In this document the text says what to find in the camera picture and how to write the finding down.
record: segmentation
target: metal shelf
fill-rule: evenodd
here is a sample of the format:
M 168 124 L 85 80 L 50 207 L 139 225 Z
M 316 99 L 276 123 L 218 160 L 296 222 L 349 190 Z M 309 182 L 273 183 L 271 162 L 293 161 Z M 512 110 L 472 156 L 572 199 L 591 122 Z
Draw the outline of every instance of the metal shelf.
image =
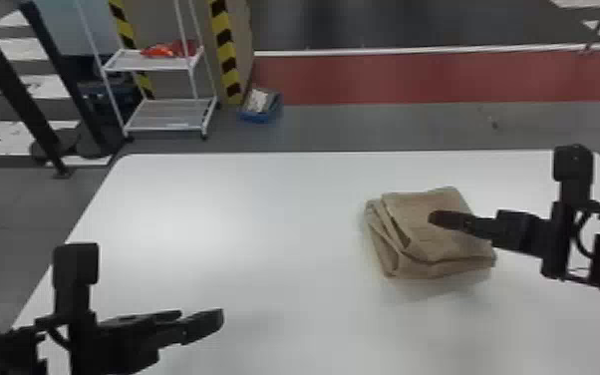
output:
M 192 72 L 197 65 L 204 48 L 198 47 L 194 56 L 185 57 L 147 57 L 140 50 L 121 49 L 103 66 L 103 70 L 114 72 L 152 72 L 187 70 Z
M 217 99 L 144 99 L 126 124 L 129 132 L 201 131 L 207 133 Z

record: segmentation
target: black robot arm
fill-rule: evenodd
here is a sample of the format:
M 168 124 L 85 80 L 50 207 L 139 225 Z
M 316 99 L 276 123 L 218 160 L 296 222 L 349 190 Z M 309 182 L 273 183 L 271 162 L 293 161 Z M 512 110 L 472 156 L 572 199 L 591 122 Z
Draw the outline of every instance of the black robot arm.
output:
M 37 345 L 48 334 L 68 351 L 72 375 L 134 374 L 154 365 L 158 351 L 187 345 L 223 325 L 221 309 L 181 318 L 181 311 L 127 315 L 98 323 L 90 308 L 91 285 L 98 282 L 99 249 L 74 243 L 54 251 L 54 313 L 29 327 L 0 334 L 0 375 L 46 375 Z M 68 336 L 58 328 L 67 327 Z
M 542 260 L 543 276 L 592 285 L 600 289 L 600 233 L 589 251 L 581 241 L 581 230 L 592 215 L 600 219 L 600 203 L 591 199 L 593 154 L 583 146 L 554 150 L 553 178 L 560 183 L 559 199 L 549 219 L 528 212 L 499 210 L 495 218 L 481 218 L 455 211 L 438 210 L 429 222 L 489 239 L 494 247 L 532 255 Z M 568 270 L 572 244 L 590 259 L 587 276 Z

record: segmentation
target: white table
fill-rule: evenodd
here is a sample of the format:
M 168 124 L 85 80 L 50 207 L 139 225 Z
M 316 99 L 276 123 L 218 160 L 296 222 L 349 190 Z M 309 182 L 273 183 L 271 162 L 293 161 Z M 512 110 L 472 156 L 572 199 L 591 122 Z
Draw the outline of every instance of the white table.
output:
M 499 251 L 489 277 L 382 275 L 366 199 L 449 185 L 479 215 L 547 216 L 557 192 L 551 152 L 130 156 L 68 241 L 100 244 L 101 320 L 225 309 L 220 332 L 148 374 L 600 374 L 600 292 L 542 278 L 534 258 Z M 16 325 L 52 301 L 47 272 Z M 41 353 L 67 373 L 62 349 Z

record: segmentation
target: towel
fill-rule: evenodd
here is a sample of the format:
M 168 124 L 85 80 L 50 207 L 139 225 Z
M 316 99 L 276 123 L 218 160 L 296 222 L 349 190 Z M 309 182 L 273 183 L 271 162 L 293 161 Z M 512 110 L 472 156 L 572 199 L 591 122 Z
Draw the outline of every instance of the towel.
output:
M 388 277 L 435 278 L 495 265 L 487 240 L 428 223 L 436 209 L 471 213 L 455 187 L 390 192 L 367 202 L 365 221 Z

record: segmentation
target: black cable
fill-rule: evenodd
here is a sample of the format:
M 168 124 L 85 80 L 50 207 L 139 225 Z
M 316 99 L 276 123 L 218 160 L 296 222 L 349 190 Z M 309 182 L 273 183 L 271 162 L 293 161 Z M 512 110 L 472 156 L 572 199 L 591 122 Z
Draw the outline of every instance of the black cable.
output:
M 59 344 L 65 350 L 70 350 L 70 341 L 63 337 L 63 335 L 56 328 L 47 329 L 47 334 L 54 340 L 55 343 Z
M 574 225 L 572 226 L 572 239 L 574 239 L 574 243 L 577 245 L 577 250 L 579 250 L 579 252 L 587 258 L 592 259 L 593 253 L 586 249 L 586 246 L 584 246 L 584 242 L 581 241 L 580 235 L 581 229 L 583 229 L 584 225 L 586 225 L 586 222 L 589 218 L 591 218 L 590 212 L 581 212 L 581 217 L 579 217 L 579 220 L 577 220 L 577 222 L 574 223 Z

